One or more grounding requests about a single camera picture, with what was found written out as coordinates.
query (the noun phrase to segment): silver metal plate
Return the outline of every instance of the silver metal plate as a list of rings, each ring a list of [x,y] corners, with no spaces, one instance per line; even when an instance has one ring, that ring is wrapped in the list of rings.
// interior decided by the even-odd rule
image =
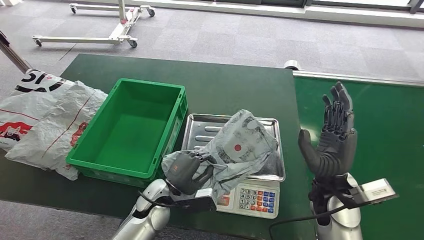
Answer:
[[[231,116],[226,115],[195,113],[188,115],[181,150],[202,149],[217,135],[230,118]],[[274,118],[256,117],[256,119],[277,139],[277,156],[270,158],[259,172],[247,178],[282,182],[286,178],[286,172],[284,169],[279,123]]]

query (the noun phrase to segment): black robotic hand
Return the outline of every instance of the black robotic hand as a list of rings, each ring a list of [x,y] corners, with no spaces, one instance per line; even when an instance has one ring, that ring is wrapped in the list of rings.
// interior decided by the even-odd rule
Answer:
[[[300,151],[316,177],[332,177],[349,172],[357,147],[358,133],[353,128],[352,99],[341,82],[331,87],[330,92],[332,103],[327,95],[322,96],[325,103],[324,126],[317,148],[311,145],[308,130],[301,129],[298,137]]]
[[[183,150],[178,153],[178,157],[170,166],[166,181],[173,187],[171,191],[175,195],[181,193],[192,195],[199,190],[214,173],[214,166],[209,165],[206,170],[196,179],[196,174],[200,164],[204,161],[216,164],[217,161],[205,151]]]

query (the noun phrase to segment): white mobile stand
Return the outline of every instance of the white mobile stand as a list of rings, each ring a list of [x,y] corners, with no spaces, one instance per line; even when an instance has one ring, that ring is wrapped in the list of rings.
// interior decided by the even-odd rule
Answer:
[[[32,39],[38,46],[42,43],[84,43],[84,44],[120,44],[126,40],[133,48],[137,47],[137,38],[127,35],[130,28],[139,19],[144,9],[153,17],[155,9],[149,5],[140,7],[125,7],[124,0],[118,0],[119,6],[84,5],[78,3],[69,4],[71,11],[76,14],[77,10],[118,11],[119,23],[109,37],[54,37],[34,35]]]

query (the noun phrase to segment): gray plastic bag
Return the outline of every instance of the gray plastic bag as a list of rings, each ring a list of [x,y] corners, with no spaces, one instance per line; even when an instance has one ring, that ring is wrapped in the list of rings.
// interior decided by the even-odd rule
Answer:
[[[270,156],[277,154],[278,142],[253,114],[240,110],[234,114],[218,134],[201,150],[176,151],[163,157],[162,170],[167,174],[172,163],[189,152],[207,152],[216,163],[204,161],[193,179],[212,165],[213,175],[202,186],[212,188],[216,199],[228,194],[247,176],[262,169]]]

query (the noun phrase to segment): red logo on bag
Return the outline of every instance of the red logo on bag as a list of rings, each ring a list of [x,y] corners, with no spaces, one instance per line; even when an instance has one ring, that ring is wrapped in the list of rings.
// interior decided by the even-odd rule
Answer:
[[[12,139],[19,142],[32,127],[33,126],[27,125],[21,121],[6,122],[0,126],[0,138]]]
[[[76,132],[74,134],[72,134],[71,140],[70,140],[70,145],[73,147],[75,146],[75,144],[77,143],[78,139],[80,138],[80,136],[83,134],[84,130],[87,128],[89,124],[86,122],[82,122],[79,127],[78,130],[76,130]]]

